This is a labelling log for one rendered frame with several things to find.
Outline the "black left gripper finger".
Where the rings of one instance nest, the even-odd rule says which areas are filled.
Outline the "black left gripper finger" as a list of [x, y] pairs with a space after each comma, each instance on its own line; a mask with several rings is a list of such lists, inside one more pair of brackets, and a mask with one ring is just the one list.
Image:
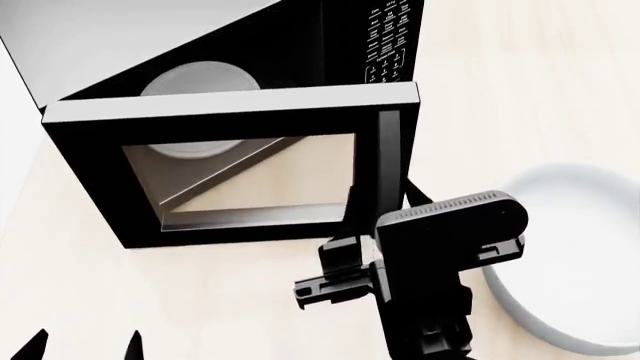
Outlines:
[[48, 338], [48, 332], [40, 329], [10, 360], [43, 360]]
[[124, 360], [143, 360], [143, 343], [140, 332], [134, 331], [127, 346]]

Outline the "white round bowl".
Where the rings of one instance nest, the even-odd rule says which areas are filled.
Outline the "white round bowl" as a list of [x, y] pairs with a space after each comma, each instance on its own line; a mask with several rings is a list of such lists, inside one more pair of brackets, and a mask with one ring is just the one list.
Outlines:
[[640, 354], [640, 179], [548, 163], [502, 189], [529, 215], [523, 256], [483, 269], [504, 311], [572, 353]]

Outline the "black microwave with white top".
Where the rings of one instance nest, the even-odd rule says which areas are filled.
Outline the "black microwave with white top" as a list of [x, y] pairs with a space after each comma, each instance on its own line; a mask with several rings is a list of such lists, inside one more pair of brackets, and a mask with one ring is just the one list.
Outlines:
[[261, 89], [408, 81], [425, 0], [0, 0], [0, 40], [38, 110], [140, 95], [224, 62]]

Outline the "white round turntable plate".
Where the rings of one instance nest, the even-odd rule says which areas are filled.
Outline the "white round turntable plate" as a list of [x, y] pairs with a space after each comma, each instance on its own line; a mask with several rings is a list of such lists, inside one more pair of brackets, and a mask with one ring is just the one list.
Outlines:
[[[191, 62], [166, 71], [152, 80], [140, 95], [183, 95], [259, 89], [257, 80], [242, 68], [226, 62], [204, 61]], [[166, 143], [149, 147], [169, 158], [199, 160], [221, 155], [241, 143], [242, 140], [219, 140]]]

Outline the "black microwave door with window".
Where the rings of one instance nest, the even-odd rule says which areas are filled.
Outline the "black microwave door with window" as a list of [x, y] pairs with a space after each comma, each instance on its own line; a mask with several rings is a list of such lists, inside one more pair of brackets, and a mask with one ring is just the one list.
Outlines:
[[124, 149], [162, 143], [352, 134], [354, 227], [402, 205], [420, 108], [417, 83], [370, 83], [60, 101], [42, 125], [124, 248], [318, 239], [341, 203], [157, 215]]

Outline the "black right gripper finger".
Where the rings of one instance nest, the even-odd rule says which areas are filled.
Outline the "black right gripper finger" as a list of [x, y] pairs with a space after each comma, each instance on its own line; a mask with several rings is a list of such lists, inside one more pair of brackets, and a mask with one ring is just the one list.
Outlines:
[[405, 177], [402, 182], [404, 194], [407, 203], [411, 207], [428, 205], [431, 203], [431, 199], [423, 193], [408, 177]]
[[352, 185], [337, 233], [318, 248], [325, 277], [339, 278], [361, 268], [361, 236], [369, 233], [370, 210], [366, 191], [359, 185]]

